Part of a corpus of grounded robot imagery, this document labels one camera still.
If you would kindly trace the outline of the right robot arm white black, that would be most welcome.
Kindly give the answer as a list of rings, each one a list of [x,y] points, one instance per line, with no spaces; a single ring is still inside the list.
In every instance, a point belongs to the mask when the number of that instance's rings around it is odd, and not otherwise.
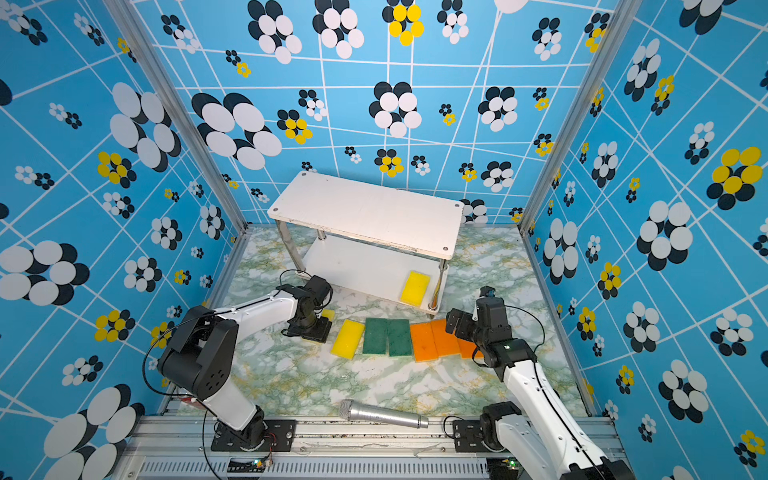
[[[484,296],[474,314],[452,309],[446,332],[483,355],[513,399],[483,409],[483,442],[506,450],[532,479],[633,479],[621,459],[612,460],[589,438],[550,385],[529,343],[516,338],[504,300]]]

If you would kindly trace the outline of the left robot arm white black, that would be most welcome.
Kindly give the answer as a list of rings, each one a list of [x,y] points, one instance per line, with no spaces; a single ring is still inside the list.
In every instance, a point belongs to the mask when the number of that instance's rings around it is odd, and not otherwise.
[[[158,370],[213,414],[225,434],[254,449],[267,436],[265,413],[233,377],[241,344],[276,325],[290,338],[326,342],[332,321],[322,312],[332,297],[330,283],[312,275],[235,307],[194,307],[171,334]]]

